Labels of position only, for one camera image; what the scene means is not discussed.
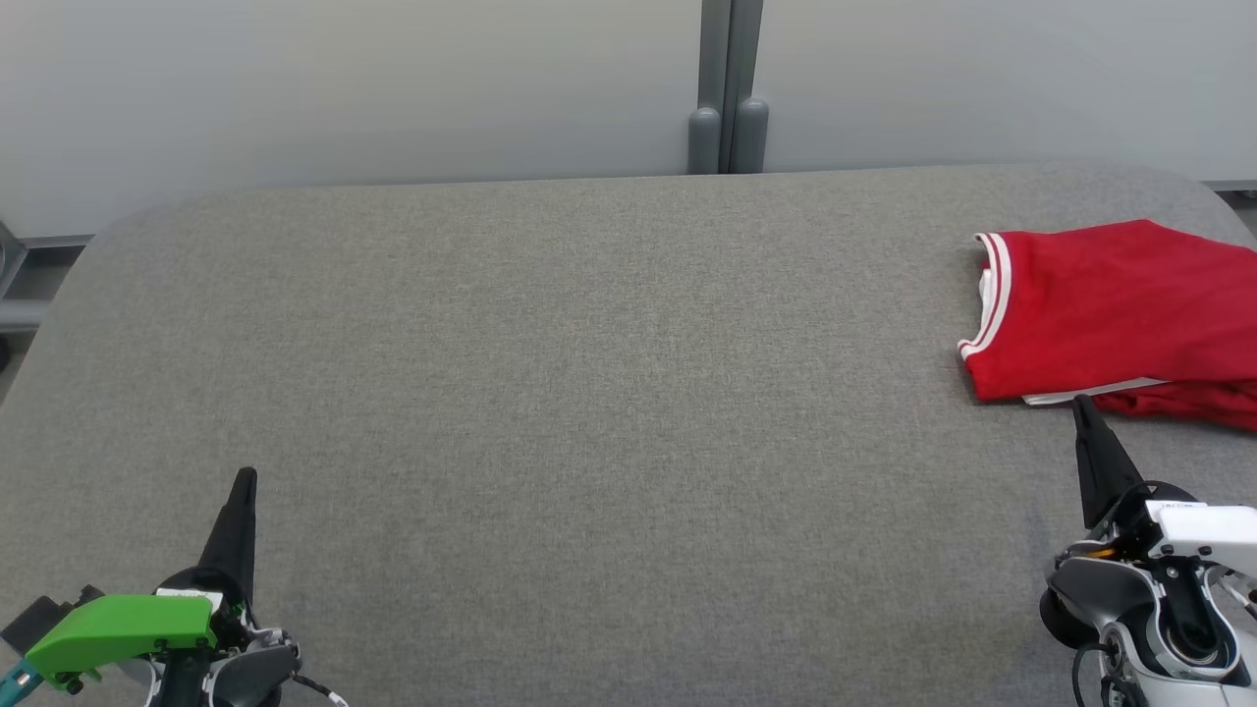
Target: green mount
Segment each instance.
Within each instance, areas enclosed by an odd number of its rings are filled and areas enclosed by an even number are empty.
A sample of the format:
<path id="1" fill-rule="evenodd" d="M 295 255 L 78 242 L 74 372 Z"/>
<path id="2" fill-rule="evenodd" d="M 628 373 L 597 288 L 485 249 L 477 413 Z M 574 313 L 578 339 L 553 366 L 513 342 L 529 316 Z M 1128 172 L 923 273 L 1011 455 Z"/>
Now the green mount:
<path id="1" fill-rule="evenodd" d="M 205 596 L 107 594 L 75 608 L 28 653 L 26 662 L 48 681 L 64 688 L 73 676 L 157 652 L 214 647 L 210 630 L 214 605 Z M 69 679 L 58 679 L 68 674 Z"/>

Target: white stripe trim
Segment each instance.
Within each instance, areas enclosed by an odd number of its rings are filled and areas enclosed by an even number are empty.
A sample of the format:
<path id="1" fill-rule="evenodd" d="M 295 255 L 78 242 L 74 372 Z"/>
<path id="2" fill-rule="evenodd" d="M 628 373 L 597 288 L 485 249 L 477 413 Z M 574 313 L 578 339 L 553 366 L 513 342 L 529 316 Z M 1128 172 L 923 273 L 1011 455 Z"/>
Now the white stripe trim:
<path id="1" fill-rule="evenodd" d="M 1022 395 L 1022 400 L 1027 405 L 1056 405 L 1057 403 L 1068 403 L 1073 400 L 1076 395 L 1101 395 L 1105 392 L 1115 392 L 1117 390 L 1130 390 L 1131 387 L 1145 387 L 1149 385 L 1160 385 L 1163 382 L 1169 382 L 1156 379 L 1131 379 L 1124 380 L 1121 382 L 1110 382 L 1109 385 L 1097 385 L 1095 387 L 1084 387 L 1082 390 L 1067 390 L 1065 392 L 1040 392 L 1037 395 Z"/>
<path id="2" fill-rule="evenodd" d="M 960 347 L 960 357 L 965 360 L 974 353 L 985 351 L 991 346 L 991 342 L 996 338 L 996 332 L 999 331 L 999 325 L 1004 321 L 1004 315 L 1008 312 L 1008 299 L 1013 288 L 1013 263 L 1004 239 L 998 233 L 977 233 L 973 237 L 987 248 L 987 260 L 991 263 L 991 269 L 993 270 L 991 277 L 994 279 L 996 308 L 989 318 L 983 318 L 978 336 L 957 345 Z M 983 293 L 987 292 L 987 288 L 982 289 Z M 982 309 L 983 315 L 985 315 L 988 304 L 983 304 Z"/>

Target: black cable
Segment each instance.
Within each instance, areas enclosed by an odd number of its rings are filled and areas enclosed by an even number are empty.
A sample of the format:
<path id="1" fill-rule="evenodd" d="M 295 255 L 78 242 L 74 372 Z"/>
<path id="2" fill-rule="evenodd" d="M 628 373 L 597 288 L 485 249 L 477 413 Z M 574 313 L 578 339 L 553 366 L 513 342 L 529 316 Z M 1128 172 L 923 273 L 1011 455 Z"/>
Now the black cable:
<path id="1" fill-rule="evenodd" d="M 332 691 L 327 686 L 317 683 L 303 674 L 293 673 L 293 682 L 297 684 L 304 684 L 305 687 L 313 689 L 314 692 L 322 694 L 323 697 L 327 698 L 332 697 Z"/>
<path id="2" fill-rule="evenodd" d="M 1079 673 L 1082 671 L 1082 658 L 1092 650 L 1100 650 L 1101 653 L 1114 654 L 1114 647 L 1105 645 L 1104 643 L 1084 643 L 1079 647 L 1079 652 L 1073 654 L 1073 701 L 1077 702 L 1079 707 L 1087 707 L 1082 702 L 1082 686 L 1079 684 Z"/>

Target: cable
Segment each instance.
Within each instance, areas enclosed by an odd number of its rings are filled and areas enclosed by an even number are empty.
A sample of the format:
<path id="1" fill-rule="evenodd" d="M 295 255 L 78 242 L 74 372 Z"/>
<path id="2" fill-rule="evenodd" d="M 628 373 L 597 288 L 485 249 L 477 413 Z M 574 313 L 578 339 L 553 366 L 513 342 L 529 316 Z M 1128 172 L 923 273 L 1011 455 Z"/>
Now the cable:
<path id="1" fill-rule="evenodd" d="M 336 704 L 336 707 L 349 707 L 349 703 L 346 702 L 343 697 L 332 692 L 327 686 L 317 683 L 309 679 L 308 677 L 298 674 L 295 672 L 293 673 L 292 678 L 294 683 L 304 684 L 305 687 L 313 689 L 314 692 L 322 694 L 323 697 L 327 697 L 328 699 L 332 701 L 332 704 Z"/>
<path id="2" fill-rule="evenodd" d="M 1104 643 L 1084 643 L 1079 647 L 1079 652 L 1073 654 L 1073 701 L 1079 704 L 1079 707 L 1087 707 L 1086 703 L 1082 702 L 1082 686 L 1079 684 L 1079 672 L 1082 671 L 1082 658 L 1092 650 L 1107 653 L 1109 655 L 1112 655 L 1114 653 L 1114 648 L 1111 645 L 1105 645 Z"/>

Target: gray pole base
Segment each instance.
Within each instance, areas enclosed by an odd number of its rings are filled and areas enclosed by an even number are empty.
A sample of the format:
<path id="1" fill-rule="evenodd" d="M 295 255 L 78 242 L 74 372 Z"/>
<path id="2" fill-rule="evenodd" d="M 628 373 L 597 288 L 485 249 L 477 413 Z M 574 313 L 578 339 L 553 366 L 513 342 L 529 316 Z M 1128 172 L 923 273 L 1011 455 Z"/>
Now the gray pole base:
<path id="1" fill-rule="evenodd" d="M 690 113 L 691 175 L 714 175 L 720 171 L 720 113 L 715 108 L 699 108 Z"/>
<path id="2" fill-rule="evenodd" d="M 768 146 L 768 103 L 750 97 L 738 103 L 733 122 L 733 155 L 729 171 L 753 175 L 764 171 L 764 148 Z"/>

